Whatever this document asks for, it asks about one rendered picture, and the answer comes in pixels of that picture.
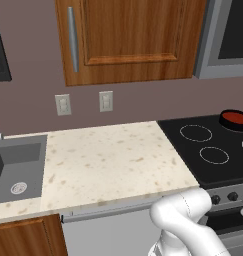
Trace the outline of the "black stove with hob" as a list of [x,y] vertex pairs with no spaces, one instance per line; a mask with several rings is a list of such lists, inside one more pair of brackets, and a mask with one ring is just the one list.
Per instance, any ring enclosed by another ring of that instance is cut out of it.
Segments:
[[[200,187],[210,198],[211,212],[242,205],[243,201],[243,132],[225,128],[219,115],[162,120],[159,126],[185,162]],[[227,196],[238,194],[236,201]]]

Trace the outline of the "black pan with red sauce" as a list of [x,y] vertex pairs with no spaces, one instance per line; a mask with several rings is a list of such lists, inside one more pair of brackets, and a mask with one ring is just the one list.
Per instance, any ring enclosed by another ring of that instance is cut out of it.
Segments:
[[219,123],[229,130],[243,132],[243,111],[223,110],[219,116]]

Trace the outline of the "white dishwasher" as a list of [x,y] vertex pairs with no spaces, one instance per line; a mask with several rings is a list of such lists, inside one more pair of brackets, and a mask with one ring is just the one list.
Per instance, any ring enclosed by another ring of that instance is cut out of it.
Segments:
[[149,215],[156,200],[126,200],[61,214],[68,256],[148,256],[160,237]]

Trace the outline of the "grey sink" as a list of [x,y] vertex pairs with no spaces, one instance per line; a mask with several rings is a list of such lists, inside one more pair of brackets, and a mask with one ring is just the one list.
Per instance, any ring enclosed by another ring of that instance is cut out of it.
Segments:
[[0,203],[42,194],[47,136],[0,140]]

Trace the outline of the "grey microwave oven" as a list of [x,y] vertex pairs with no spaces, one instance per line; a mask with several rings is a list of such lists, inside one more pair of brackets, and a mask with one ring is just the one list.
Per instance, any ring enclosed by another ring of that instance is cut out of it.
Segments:
[[194,76],[243,76],[243,0],[207,0]]

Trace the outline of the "wooden base cupboard door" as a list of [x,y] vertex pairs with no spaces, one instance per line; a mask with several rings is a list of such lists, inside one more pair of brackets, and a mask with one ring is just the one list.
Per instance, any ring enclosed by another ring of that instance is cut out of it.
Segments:
[[59,215],[0,224],[0,256],[68,256]]

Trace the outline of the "white wall socket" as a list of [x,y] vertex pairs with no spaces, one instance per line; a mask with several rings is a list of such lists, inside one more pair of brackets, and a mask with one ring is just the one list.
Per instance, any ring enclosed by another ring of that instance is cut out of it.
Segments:
[[70,97],[68,94],[56,95],[55,102],[58,116],[71,114]]
[[103,91],[99,93],[99,103],[101,112],[109,112],[113,110],[113,92]]

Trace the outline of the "wooden wall cupboard door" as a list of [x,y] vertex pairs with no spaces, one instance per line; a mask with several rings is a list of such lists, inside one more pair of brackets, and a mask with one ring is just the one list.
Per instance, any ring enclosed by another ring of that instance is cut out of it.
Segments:
[[[55,0],[68,86],[185,79],[193,68],[207,0]],[[73,71],[67,8],[74,11]]]

